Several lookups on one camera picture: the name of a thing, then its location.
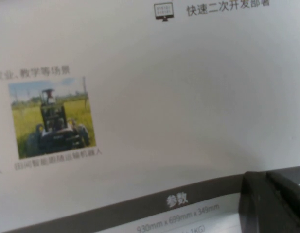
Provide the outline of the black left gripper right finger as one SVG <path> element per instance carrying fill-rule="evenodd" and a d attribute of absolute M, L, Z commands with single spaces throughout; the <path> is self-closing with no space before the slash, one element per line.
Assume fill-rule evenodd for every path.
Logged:
<path fill-rule="evenodd" d="M 267 172 L 266 176 L 289 210 L 300 218 L 300 185 L 277 172 Z"/>

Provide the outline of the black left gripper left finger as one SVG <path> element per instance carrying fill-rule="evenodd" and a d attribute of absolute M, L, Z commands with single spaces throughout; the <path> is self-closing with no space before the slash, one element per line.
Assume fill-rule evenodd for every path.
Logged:
<path fill-rule="evenodd" d="M 243 233 L 300 233 L 300 218 L 287 207 L 266 176 L 246 172 L 238 206 Z"/>

